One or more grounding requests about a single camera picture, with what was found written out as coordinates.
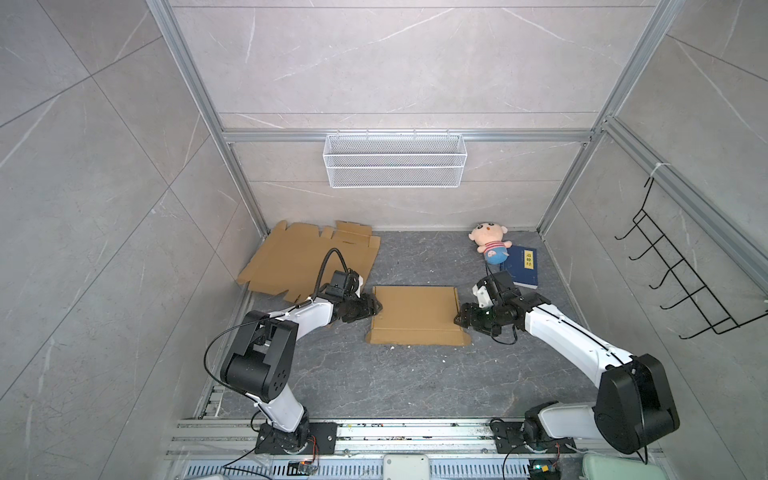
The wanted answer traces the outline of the brown cardboard box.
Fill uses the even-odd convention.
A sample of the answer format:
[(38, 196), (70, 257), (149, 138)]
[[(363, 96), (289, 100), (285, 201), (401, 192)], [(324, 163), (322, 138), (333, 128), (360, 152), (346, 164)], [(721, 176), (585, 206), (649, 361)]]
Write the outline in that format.
[(471, 344), (454, 323), (459, 314), (455, 287), (376, 286), (382, 310), (373, 318), (366, 342), (372, 345), (453, 346)]

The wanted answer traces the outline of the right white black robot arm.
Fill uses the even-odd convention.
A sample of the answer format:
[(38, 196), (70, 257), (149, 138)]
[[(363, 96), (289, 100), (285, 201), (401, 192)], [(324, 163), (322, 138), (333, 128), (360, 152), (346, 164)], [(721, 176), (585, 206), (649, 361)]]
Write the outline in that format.
[(571, 320), (549, 299), (524, 293), (508, 272), (492, 273), (472, 288), (475, 300), (463, 304), (454, 322), (496, 340), (504, 328), (543, 341), (576, 366), (597, 387), (593, 403), (550, 401), (529, 409), (521, 439), (541, 451), (560, 439), (604, 440), (633, 454), (675, 432), (680, 417), (662, 363), (650, 354), (634, 355)]

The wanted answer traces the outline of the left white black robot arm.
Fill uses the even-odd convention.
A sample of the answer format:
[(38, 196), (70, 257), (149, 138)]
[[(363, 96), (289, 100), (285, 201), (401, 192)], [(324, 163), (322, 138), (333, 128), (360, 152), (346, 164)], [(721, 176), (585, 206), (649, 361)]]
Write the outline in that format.
[(225, 355), (218, 380), (253, 400), (266, 418), (267, 431), (283, 449), (297, 451), (310, 436), (308, 412), (288, 386), (297, 341), (335, 321), (352, 323), (381, 311), (375, 295), (363, 291), (361, 275), (336, 271), (330, 282), (317, 285), (312, 295), (293, 307), (248, 313)]

